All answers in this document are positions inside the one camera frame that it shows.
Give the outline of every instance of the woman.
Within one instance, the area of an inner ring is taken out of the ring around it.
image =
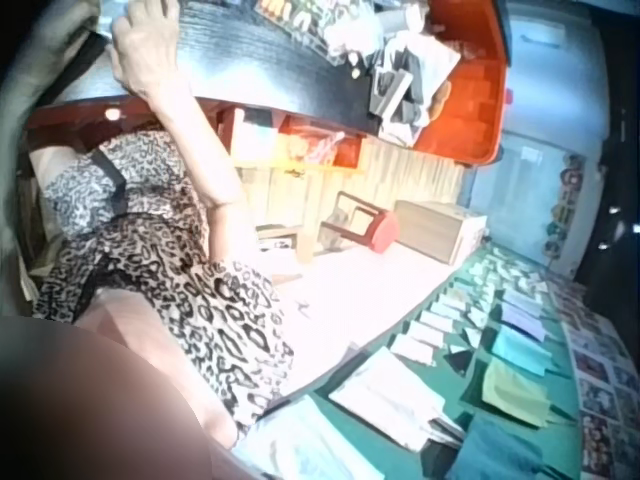
[[[255,228],[233,164],[177,68],[178,0],[133,0],[113,24],[115,78],[166,132],[31,160],[67,237],[35,316],[118,341],[167,374],[230,448],[291,368],[283,313],[256,270]]]

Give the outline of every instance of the wooden panel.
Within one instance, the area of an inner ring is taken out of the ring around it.
[[[283,171],[241,169],[241,175],[256,223],[301,224],[316,236],[320,222],[334,211],[340,190],[389,210],[398,199],[455,202],[464,171],[450,159],[373,138],[363,141],[360,165],[364,174],[310,171],[295,178]],[[344,199],[340,203],[350,216],[354,206]],[[353,220],[354,230],[365,228],[364,215]]]

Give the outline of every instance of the green table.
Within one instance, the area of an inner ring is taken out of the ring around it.
[[[451,278],[438,290],[433,292],[420,305],[400,321],[393,331],[374,341],[360,355],[341,367],[328,378],[322,378],[310,387],[311,397],[322,413],[340,431],[344,437],[358,450],[372,465],[374,465],[389,480],[412,480],[422,478],[442,478],[450,467],[455,452],[448,447],[431,444],[422,453],[416,454],[400,447],[388,437],[374,430],[358,417],[346,412],[328,399],[330,392],[335,390],[367,356],[384,345],[389,345],[394,334],[406,331],[407,321],[413,320],[420,312],[435,300],[437,295],[452,286],[454,280],[471,284],[469,269],[475,262],[482,261],[487,255],[486,250],[474,254]],[[558,321],[553,318],[553,306],[549,298],[545,299],[545,312],[548,318],[543,319],[546,329],[559,341],[549,338],[544,347],[553,354],[554,361],[566,373],[566,377],[547,372],[544,378],[536,377],[528,372],[512,366],[527,378],[545,385],[549,397],[554,405],[564,412],[578,419],[578,397],[573,379],[573,372],[564,334]],[[447,334],[446,343],[467,346],[460,336],[461,324],[471,326],[467,320],[458,323],[456,333]],[[495,319],[489,321],[482,338],[482,345],[474,354],[473,361],[464,377],[458,375],[444,356],[448,354],[446,348],[440,349],[436,355],[436,366],[427,367],[403,360],[405,365],[416,373],[429,387],[442,395],[445,400],[445,413],[454,421],[466,428],[473,415],[484,415],[499,423],[507,431],[538,445],[543,452],[544,462],[562,472],[569,478],[579,478],[581,464],[581,432],[579,422],[571,425],[550,424],[543,429],[530,428],[518,423],[489,405],[481,405],[481,371],[492,357],[486,350],[490,342],[491,333],[501,327]]]

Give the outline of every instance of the table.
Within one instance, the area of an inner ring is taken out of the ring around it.
[[[385,333],[382,337],[372,342],[367,348],[361,351],[357,357],[337,372],[332,373],[328,377],[321,378],[307,389],[307,392],[310,392],[314,402],[326,418],[389,480],[442,478],[453,461],[452,452],[446,447],[441,447],[437,444],[426,448],[421,454],[409,452],[392,440],[371,430],[357,417],[346,413],[345,410],[336,406],[328,399],[328,395],[335,390],[351,372],[360,366],[370,353],[384,345],[389,345],[391,336],[394,333],[402,332],[405,322],[417,318],[420,312],[437,297],[438,293],[447,288],[454,278],[469,280],[469,268],[475,262],[480,261],[483,255],[483,251],[474,254],[458,272],[405,316],[391,332]],[[545,309],[549,312],[553,311],[550,302],[545,304]],[[543,320],[543,323],[552,335],[559,339],[564,338],[562,328],[557,320],[554,318],[546,318]],[[491,328],[498,329],[501,327],[498,326],[497,322],[490,321],[485,331]],[[466,346],[461,337],[456,334],[448,334],[446,342]],[[548,389],[549,397],[553,403],[567,414],[578,419],[578,397],[567,346],[564,343],[547,340],[544,347],[553,354],[554,360],[560,369],[568,374],[567,378],[548,372],[545,377],[541,379],[517,367],[513,368],[522,375],[542,383]],[[483,408],[479,408],[471,400],[474,390],[478,388],[475,374],[477,373],[478,365],[481,365],[478,361],[487,362],[491,358],[490,354],[484,346],[481,346],[476,351],[471,367],[463,378],[456,374],[446,362],[444,359],[446,353],[448,352],[445,349],[441,349],[436,353],[435,360],[437,366],[435,368],[422,366],[409,361],[404,361],[404,363],[434,391],[445,398],[446,404],[444,412],[451,419],[457,421],[461,426],[465,426],[473,414],[487,416],[507,431],[538,445],[542,450],[543,459],[547,465],[564,473],[568,478],[579,477],[582,455],[579,423],[572,425],[550,424],[546,428],[536,430],[522,426],[502,414],[489,413]]]
[[[224,6],[211,0],[180,0],[178,61],[200,99],[280,110],[329,125],[377,134],[369,114],[371,77],[351,78],[347,65],[332,66],[253,10],[256,0]],[[103,0],[113,10],[116,0]],[[32,125],[82,116],[92,105],[118,104],[126,92],[113,79],[108,55],[68,85],[31,118]]]

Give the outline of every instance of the leopard print top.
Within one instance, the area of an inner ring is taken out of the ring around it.
[[[207,260],[204,208],[168,134],[99,148],[127,180],[127,213],[114,215],[113,183],[89,155],[46,187],[67,238],[34,315],[73,323],[98,289],[141,293],[246,433],[293,360],[271,281],[239,262]]]

